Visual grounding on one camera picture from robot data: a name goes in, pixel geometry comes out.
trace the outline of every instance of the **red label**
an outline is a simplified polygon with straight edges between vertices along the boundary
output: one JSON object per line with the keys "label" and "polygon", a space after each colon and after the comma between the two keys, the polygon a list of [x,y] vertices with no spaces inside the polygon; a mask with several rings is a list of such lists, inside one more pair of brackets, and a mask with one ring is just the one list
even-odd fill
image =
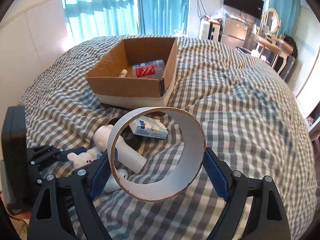
{"label": "red label", "polygon": [[150,75],[154,75],[155,73],[156,73],[155,66],[153,64],[136,68],[137,77],[150,76]]}

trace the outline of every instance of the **white earbud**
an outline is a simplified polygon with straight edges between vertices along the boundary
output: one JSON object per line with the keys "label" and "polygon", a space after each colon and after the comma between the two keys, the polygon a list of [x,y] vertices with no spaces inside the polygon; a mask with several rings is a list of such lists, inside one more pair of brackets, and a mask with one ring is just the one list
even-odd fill
{"label": "white earbud", "polygon": [[[128,179],[128,172],[124,169],[119,169],[118,170],[119,176],[123,177],[125,179]],[[118,185],[118,183],[116,182],[115,178],[113,177],[113,175],[111,174],[103,191],[106,193],[111,193],[114,192],[116,190],[119,190],[120,186]]]}

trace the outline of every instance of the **cardboard box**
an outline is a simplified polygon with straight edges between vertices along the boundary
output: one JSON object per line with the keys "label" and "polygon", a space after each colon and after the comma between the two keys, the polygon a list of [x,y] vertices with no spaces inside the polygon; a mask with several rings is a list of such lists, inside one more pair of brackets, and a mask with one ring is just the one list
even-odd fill
{"label": "cardboard box", "polygon": [[[161,79],[133,78],[135,64],[163,59]],[[117,43],[90,70],[86,79],[101,103],[127,108],[167,106],[177,68],[176,38],[135,38]],[[127,77],[120,78],[123,69]]]}

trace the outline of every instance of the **checkered bedspread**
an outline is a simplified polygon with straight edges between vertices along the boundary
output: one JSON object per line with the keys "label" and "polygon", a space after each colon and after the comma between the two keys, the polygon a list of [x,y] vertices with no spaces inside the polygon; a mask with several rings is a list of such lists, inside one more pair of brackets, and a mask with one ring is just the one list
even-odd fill
{"label": "checkered bedspread", "polygon": [[[28,146],[91,147],[94,132],[125,111],[105,109],[85,74],[121,37],[98,37],[73,47],[44,71],[23,94]],[[270,175],[278,187],[292,239],[311,223],[316,205],[312,145],[295,98],[265,63],[213,41],[178,38],[178,68],[168,106],[192,114],[202,126],[207,146],[233,170],[261,179]],[[183,140],[167,115],[165,140],[145,138],[140,152],[148,159],[129,180],[162,179],[177,165]],[[72,164],[55,163],[46,174],[66,176]],[[204,169],[175,198],[158,203],[133,199],[122,190],[100,196],[94,205],[113,239],[206,239],[224,202]],[[245,206],[234,239],[241,237],[250,211]],[[85,238],[75,210],[78,237]]]}

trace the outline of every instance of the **cardboard tube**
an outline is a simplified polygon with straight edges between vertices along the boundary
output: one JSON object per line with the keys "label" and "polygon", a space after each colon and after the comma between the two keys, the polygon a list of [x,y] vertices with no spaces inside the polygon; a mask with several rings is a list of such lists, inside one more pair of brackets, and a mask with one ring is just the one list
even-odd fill
{"label": "cardboard tube", "polygon": [[[122,178],[115,168],[116,142],[130,122],[157,111],[170,115],[178,123],[184,139],[182,154],[177,167],[164,179],[150,184],[133,183]],[[127,113],[115,124],[108,140],[108,157],[116,182],[130,196],[147,202],[167,200],[185,190],[201,169],[204,151],[205,136],[198,121],[186,111],[173,107],[143,107]]]}

